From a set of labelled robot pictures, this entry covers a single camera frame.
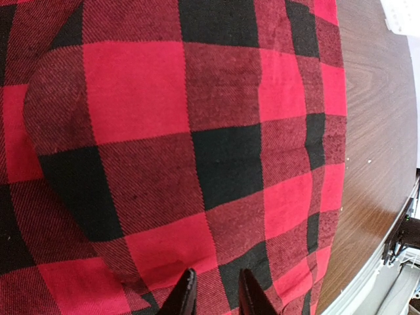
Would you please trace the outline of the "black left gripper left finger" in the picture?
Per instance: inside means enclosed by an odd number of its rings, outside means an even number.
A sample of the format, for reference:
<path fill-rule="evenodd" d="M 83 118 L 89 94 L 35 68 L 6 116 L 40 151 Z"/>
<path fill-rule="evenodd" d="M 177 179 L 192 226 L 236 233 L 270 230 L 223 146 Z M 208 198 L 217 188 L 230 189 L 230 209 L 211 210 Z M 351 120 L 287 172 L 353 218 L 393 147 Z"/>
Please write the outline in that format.
<path fill-rule="evenodd" d="M 159 310 L 159 315 L 195 315 L 197 274 L 186 269 Z"/>

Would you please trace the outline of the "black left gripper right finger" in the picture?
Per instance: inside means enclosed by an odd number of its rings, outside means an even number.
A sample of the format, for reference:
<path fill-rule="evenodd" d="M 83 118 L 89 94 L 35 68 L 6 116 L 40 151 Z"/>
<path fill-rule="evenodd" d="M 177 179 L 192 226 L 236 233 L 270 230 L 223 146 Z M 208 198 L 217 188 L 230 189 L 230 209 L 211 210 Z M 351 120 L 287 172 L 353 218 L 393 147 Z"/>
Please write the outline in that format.
<path fill-rule="evenodd" d="M 240 270 L 239 311 L 243 315 L 277 315 L 250 269 Z"/>

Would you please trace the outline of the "red black plaid shirt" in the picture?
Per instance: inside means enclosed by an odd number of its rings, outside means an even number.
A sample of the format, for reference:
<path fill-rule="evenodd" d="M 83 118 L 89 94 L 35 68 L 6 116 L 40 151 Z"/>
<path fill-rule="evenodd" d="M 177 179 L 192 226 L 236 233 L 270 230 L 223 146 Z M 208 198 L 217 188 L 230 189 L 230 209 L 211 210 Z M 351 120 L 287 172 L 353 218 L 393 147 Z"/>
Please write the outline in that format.
<path fill-rule="evenodd" d="M 346 124 L 335 1 L 2 1 L 1 313 L 314 314 Z"/>

